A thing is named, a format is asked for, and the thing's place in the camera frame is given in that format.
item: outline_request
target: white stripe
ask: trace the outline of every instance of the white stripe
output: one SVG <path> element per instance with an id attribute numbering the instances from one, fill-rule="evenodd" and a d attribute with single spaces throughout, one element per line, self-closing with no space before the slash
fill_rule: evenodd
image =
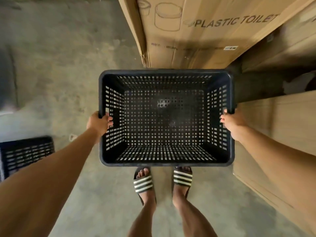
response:
<path id="1" fill-rule="evenodd" d="M 184 172 L 181 172 L 181 171 L 174 170 L 173 172 L 174 172 L 174 173 L 176 173 L 176 174 L 181 174 L 181 175 L 186 175 L 186 176 L 190 176 L 190 177 L 192 177 L 192 175 L 191 175 L 191 174 L 184 173 Z"/>
<path id="2" fill-rule="evenodd" d="M 135 188 L 138 188 L 138 187 L 140 187 L 140 186 L 142 186 L 142 185 L 145 185 L 145 184 L 148 184 L 148 183 L 151 183 L 151 180 L 146 181 L 146 182 L 141 183 L 141 184 L 138 184 L 138 185 L 135 185 Z"/>
<path id="3" fill-rule="evenodd" d="M 186 178 L 186 177 L 183 177 L 183 176 L 179 176 L 179 175 L 173 175 L 173 176 L 176 177 L 176 178 L 185 179 L 187 181 L 192 182 L 192 179 L 189 179 L 189 178 Z"/>
<path id="4" fill-rule="evenodd" d="M 149 189 L 150 187 L 153 187 L 153 185 L 149 185 L 149 186 L 145 186 L 144 188 L 141 188 L 139 190 L 136 190 L 136 192 L 139 192 L 139 191 L 143 191 L 143 190 L 146 190 L 146 189 Z"/>
<path id="5" fill-rule="evenodd" d="M 177 182 L 177 183 L 180 183 L 180 184 L 185 184 L 185 185 L 191 186 L 191 183 L 183 182 L 183 181 L 181 181 L 181 180 L 174 179 L 173 181 L 174 181 L 174 182 Z"/>
<path id="6" fill-rule="evenodd" d="M 143 180 L 149 179 L 150 177 L 151 177 L 151 175 L 147 176 L 146 178 L 136 180 L 136 181 L 134 181 L 134 184 L 139 183 L 139 182 L 141 182 Z"/>

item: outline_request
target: leg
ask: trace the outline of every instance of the leg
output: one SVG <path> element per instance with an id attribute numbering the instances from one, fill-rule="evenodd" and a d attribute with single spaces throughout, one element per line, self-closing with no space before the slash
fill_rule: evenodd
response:
<path id="1" fill-rule="evenodd" d="M 185 237 L 217 237 L 211 224 L 185 197 L 188 187 L 175 184 L 173 188 L 173 204 L 182 218 Z"/>
<path id="2" fill-rule="evenodd" d="M 145 168 L 138 173 L 138 178 L 145 176 L 149 170 Z M 155 192 L 148 190 L 139 194 L 144 201 L 144 206 L 133 222 L 132 227 L 128 233 L 128 237 L 151 237 L 151 225 L 153 214 L 156 210 Z"/>

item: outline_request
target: hand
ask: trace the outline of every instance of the hand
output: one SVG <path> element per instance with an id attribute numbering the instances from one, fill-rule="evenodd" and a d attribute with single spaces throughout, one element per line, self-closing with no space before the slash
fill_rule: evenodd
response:
<path id="1" fill-rule="evenodd" d="M 235 109 L 235 114 L 228 114 L 227 109 L 225 109 L 224 114 L 221 115 L 221 122 L 224 123 L 225 127 L 231 132 L 232 138 L 236 141 L 239 141 L 238 132 L 240 127 L 248 126 L 242 112 L 238 109 Z"/>
<path id="2" fill-rule="evenodd" d="M 98 134 L 98 141 L 100 140 L 101 136 L 104 135 L 108 128 L 113 125 L 113 122 L 111 121 L 113 118 L 110 116 L 109 113 L 105 113 L 105 116 L 103 116 L 101 119 L 99 118 L 99 112 L 94 112 L 87 123 L 87 129 L 93 129 L 97 131 Z"/>

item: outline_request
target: sandal strap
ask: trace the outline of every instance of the sandal strap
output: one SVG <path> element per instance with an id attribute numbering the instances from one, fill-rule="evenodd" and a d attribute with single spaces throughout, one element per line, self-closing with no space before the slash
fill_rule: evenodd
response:
<path id="1" fill-rule="evenodd" d="M 173 171 L 173 182 L 175 184 L 191 187 L 192 177 L 193 177 L 192 174 L 189 174 L 180 170 Z"/>
<path id="2" fill-rule="evenodd" d="M 137 194 L 143 193 L 145 191 L 148 191 L 149 189 L 152 189 L 153 182 L 151 175 L 143 176 L 141 178 L 138 178 L 134 181 L 134 187 Z"/>

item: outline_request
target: foot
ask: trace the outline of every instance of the foot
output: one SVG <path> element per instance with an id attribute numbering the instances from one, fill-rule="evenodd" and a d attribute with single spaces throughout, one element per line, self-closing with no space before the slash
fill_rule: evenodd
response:
<path id="1" fill-rule="evenodd" d="M 185 171 L 187 173 L 191 172 L 190 167 L 177 167 L 178 170 Z M 175 184 L 173 186 L 173 193 L 172 193 L 172 202 L 173 205 L 178 209 L 181 201 L 185 198 L 186 192 L 188 191 L 189 187 Z"/>
<path id="2" fill-rule="evenodd" d="M 149 169 L 144 168 L 143 170 L 140 170 L 136 179 L 148 174 L 149 174 Z M 154 209 L 156 208 L 155 192 L 153 189 L 140 193 L 139 195 L 144 202 L 144 206 L 146 205 L 146 203 L 148 203 L 148 204 L 151 204 Z"/>

